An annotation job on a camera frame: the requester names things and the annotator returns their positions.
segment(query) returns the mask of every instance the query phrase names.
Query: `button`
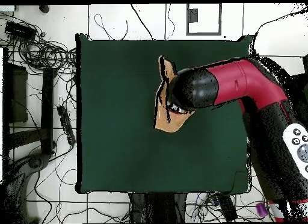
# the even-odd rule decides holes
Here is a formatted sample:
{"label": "button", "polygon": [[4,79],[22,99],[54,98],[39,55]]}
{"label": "button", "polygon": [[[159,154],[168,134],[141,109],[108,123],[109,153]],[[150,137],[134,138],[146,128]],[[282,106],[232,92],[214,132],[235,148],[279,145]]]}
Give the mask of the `button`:
{"label": "button", "polygon": [[302,145],[297,150],[297,155],[301,161],[308,163],[308,145]]}
{"label": "button", "polygon": [[303,135],[301,138],[303,139],[304,142],[308,142],[308,136]]}
{"label": "button", "polygon": [[298,128],[295,128],[295,129],[293,130],[293,134],[295,134],[295,135],[300,135],[300,134],[301,134],[301,131],[300,131]]}
{"label": "button", "polygon": [[293,143],[294,145],[299,145],[299,144],[301,143],[301,141],[300,141],[300,139],[298,139],[298,138],[293,138],[293,139],[292,139],[292,143]]}

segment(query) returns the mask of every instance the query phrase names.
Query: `purple object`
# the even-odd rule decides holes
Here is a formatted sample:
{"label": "purple object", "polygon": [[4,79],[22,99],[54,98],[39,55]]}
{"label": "purple object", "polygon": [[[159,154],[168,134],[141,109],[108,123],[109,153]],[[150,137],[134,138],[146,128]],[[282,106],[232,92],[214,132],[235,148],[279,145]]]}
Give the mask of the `purple object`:
{"label": "purple object", "polygon": [[257,213],[260,217],[265,217],[268,215],[268,211],[266,210],[263,203],[256,204]]}

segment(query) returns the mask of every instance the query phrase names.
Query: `white control pad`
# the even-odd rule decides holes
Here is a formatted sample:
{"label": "white control pad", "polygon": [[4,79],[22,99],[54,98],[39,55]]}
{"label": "white control pad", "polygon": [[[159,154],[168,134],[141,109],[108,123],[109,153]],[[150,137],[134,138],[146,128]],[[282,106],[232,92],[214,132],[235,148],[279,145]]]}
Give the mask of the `white control pad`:
{"label": "white control pad", "polygon": [[300,173],[308,179],[308,132],[302,125],[293,123],[283,131],[282,137]]}

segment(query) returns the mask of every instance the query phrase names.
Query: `brown cardboard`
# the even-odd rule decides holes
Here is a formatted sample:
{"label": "brown cardboard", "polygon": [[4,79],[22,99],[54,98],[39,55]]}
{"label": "brown cardboard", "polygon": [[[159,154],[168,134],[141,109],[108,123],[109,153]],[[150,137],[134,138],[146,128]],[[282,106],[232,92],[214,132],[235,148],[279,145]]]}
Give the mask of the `brown cardboard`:
{"label": "brown cardboard", "polygon": [[[161,60],[164,61],[164,70],[162,70],[163,67],[161,66]],[[155,128],[165,132],[176,132],[194,112],[186,114],[175,114],[167,110],[167,102],[165,100],[167,81],[165,79],[168,79],[168,82],[171,82],[177,74],[176,70],[173,68],[172,63],[166,60],[164,56],[160,56],[158,58],[158,67],[162,82],[156,92],[155,97]]]}

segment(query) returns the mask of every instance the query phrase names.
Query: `green table surface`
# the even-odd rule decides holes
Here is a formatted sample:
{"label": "green table surface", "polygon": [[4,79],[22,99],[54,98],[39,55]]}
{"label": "green table surface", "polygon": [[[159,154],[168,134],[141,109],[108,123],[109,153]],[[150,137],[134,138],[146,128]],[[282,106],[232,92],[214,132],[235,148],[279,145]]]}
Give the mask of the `green table surface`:
{"label": "green table surface", "polygon": [[81,44],[81,193],[246,192],[247,141],[239,104],[196,111],[176,133],[153,128],[158,57],[177,70],[248,56],[238,42],[94,40]]}

